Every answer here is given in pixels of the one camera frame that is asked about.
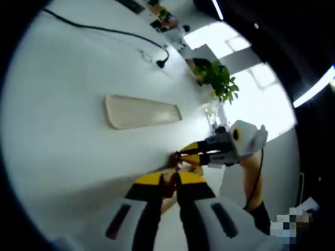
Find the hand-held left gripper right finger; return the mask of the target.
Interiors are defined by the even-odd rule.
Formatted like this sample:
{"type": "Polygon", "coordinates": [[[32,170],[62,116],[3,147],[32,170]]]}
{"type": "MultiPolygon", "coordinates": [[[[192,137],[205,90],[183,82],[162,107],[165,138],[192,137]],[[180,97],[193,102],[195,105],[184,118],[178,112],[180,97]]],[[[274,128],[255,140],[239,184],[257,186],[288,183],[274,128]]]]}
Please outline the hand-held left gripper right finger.
{"type": "Polygon", "coordinates": [[[189,250],[283,250],[283,242],[261,230],[255,217],[217,197],[202,176],[177,172],[177,200],[189,250]]]}

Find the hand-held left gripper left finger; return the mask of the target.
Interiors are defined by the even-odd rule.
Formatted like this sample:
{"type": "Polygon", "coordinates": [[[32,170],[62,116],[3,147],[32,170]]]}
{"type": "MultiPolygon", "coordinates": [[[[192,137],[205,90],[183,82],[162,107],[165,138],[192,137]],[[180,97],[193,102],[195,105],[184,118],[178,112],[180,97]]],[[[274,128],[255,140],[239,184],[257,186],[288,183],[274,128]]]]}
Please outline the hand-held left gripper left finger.
{"type": "Polygon", "coordinates": [[[53,250],[153,250],[161,218],[162,172],[140,176],[74,235],[52,242],[53,250]]]}

